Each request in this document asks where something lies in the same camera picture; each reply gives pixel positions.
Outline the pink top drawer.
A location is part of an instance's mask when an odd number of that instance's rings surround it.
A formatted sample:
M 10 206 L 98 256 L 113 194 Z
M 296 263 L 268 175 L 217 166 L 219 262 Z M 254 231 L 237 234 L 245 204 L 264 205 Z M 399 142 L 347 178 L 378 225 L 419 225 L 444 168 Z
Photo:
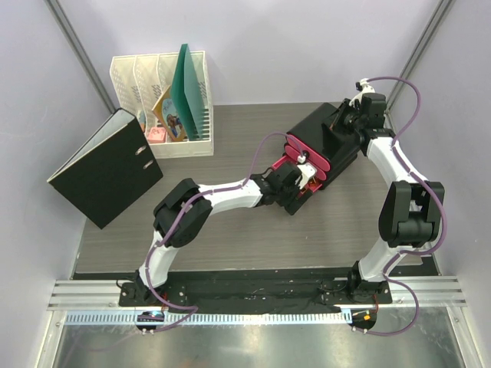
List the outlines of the pink top drawer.
M 306 160 L 316 166 L 318 169 L 324 172 L 328 172 L 331 169 L 331 164 L 329 161 L 324 158 L 320 153 L 318 153 L 315 149 L 310 147 L 307 143 L 301 141 L 298 137 L 293 134 L 287 134 L 287 142 L 288 146 L 290 146 L 296 154 L 291 155 L 291 157 L 297 158 L 300 155 L 308 154 Z

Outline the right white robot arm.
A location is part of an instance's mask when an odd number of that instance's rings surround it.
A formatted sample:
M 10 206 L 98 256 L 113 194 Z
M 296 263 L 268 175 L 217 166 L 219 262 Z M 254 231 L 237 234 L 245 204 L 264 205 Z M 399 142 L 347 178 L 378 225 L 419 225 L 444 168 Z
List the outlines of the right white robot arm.
M 444 187 L 422 176 L 384 126 L 386 97 L 361 88 L 341 105 L 331 128 L 351 133 L 355 146 L 379 170 L 388 192 L 378 219 L 379 238 L 348 274 L 349 301 L 367 303 L 388 291 L 388 276 L 406 255 L 415 255 L 440 233 Z

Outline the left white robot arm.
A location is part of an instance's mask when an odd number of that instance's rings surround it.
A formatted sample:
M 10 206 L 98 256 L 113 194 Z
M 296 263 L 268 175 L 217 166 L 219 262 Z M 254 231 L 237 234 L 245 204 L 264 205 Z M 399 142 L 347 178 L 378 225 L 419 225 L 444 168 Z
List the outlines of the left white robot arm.
M 177 252 L 192 242 L 212 215 L 274 203 L 294 214 L 312 195 L 308 184 L 316 169 L 309 163 L 283 162 L 267 174 L 222 185 L 182 180 L 153 211 L 153 239 L 137 271 L 137 297 L 148 306 L 162 300 L 163 286 Z

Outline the black drawer organizer box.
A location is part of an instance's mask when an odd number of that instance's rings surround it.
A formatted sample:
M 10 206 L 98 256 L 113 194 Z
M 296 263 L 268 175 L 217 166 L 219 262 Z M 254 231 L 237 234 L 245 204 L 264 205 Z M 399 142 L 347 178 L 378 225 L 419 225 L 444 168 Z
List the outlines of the black drawer organizer box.
M 358 157 L 360 137 L 343 136 L 333 132 L 333 121 L 338 108 L 323 103 L 288 132 L 320 153 L 331 164 L 327 179 L 321 189 L 329 186 Z

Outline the pink drawer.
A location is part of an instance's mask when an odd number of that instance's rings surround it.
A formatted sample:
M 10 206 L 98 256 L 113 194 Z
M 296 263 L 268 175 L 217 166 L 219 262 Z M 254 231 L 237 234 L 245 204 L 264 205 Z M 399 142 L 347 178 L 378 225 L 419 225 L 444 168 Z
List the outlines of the pink drawer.
M 316 166 L 318 169 L 324 172 L 328 172 L 331 169 L 331 164 L 329 161 L 324 158 L 320 153 L 318 153 L 315 149 L 310 147 L 307 143 L 301 141 L 298 137 L 293 134 L 287 134 L 287 142 L 288 146 L 290 146 L 296 154 L 291 155 L 291 157 L 297 158 L 300 155 L 308 154 L 306 160 Z
M 288 146 L 288 143 L 285 144 L 284 151 L 285 151 L 286 156 L 289 159 L 291 159 L 294 163 L 297 163 L 297 158 L 291 157 L 291 155 L 296 154 L 296 152 L 290 146 Z M 321 171 L 320 169 L 318 169 L 316 166 L 314 166 L 314 167 L 317 169 L 315 177 L 321 181 L 325 181 L 327 179 L 327 174 L 330 170 L 328 172 L 324 172 L 324 171 Z
M 290 166 L 294 167 L 293 172 L 295 174 L 295 178 L 291 181 L 291 183 L 289 183 L 289 185 L 290 186 L 297 186 L 298 181 L 299 181 L 300 176 L 301 176 L 300 170 L 297 168 L 297 163 L 294 163 L 291 159 L 289 159 L 286 156 L 286 154 L 284 154 L 281 159 L 279 159 L 276 163 L 274 163 L 272 165 L 272 170 L 276 173 L 283 164 L 289 164 Z M 323 186 L 323 181 L 314 177 L 313 179 L 311 179 L 308 182 L 307 186 L 304 187 L 303 189 L 310 189 L 312 192 L 316 192 L 322 186 Z

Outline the pink bottom drawer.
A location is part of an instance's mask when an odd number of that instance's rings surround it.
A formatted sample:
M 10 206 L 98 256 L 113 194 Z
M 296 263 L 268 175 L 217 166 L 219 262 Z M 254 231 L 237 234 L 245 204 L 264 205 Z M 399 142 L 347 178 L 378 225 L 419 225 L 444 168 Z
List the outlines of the pink bottom drawer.
M 281 159 L 279 159 L 276 163 L 274 163 L 272 165 L 272 170 L 276 173 L 283 164 L 289 164 L 290 166 L 294 167 L 293 172 L 295 174 L 295 178 L 291 181 L 291 183 L 289 183 L 289 185 L 290 186 L 297 186 L 298 181 L 299 181 L 300 176 L 301 176 L 300 170 L 297 168 L 297 163 L 294 163 L 291 159 L 289 159 L 286 156 L 286 154 L 284 154 Z M 323 186 L 323 181 L 314 177 L 313 179 L 311 179 L 308 182 L 307 186 L 304 187 L 303 189 L 310 189 L 312 192 L 316 192 L 322 186 Z

